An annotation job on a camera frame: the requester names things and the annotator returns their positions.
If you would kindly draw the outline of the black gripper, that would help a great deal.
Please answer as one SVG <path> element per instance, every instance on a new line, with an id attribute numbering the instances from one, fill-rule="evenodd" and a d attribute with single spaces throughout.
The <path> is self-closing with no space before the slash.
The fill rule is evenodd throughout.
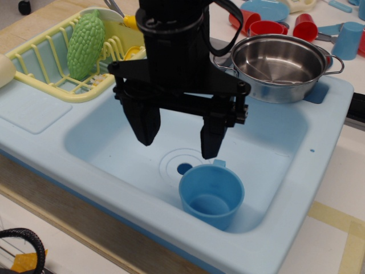
<path id="1" fill-rule="evenodd" d="M 182 70 L 179 64 L 157 69 L 147 59 L 112 62 L 108 71 L 115 77 L 115 98 L 140 143 L 152 144 L 161 120 L 160 109 L 203 116 L 200 132 L 204 159 L 218 155 L 227 126 L 245 123 L 245 98 L 250 86 L 211 61 Z"/>

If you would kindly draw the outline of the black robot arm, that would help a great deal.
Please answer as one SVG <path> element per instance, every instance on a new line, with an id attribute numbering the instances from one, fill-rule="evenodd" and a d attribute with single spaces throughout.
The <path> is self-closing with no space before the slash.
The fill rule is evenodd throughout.
<path id="1" fill-rule="evenodd" d="M 243 123 L 250 86 L 211 60 L 226 55 L 229 42 L 215 49 L 210 42 L 209 1 L 140 1 L 137 28 L 145 59 L 113 62 L 115 98 L 123 106 L 138 141 L 150 145 L 160 129 L 160 110 L 201 116 L 201 153 L 215 158 L 226 130 Z"/>

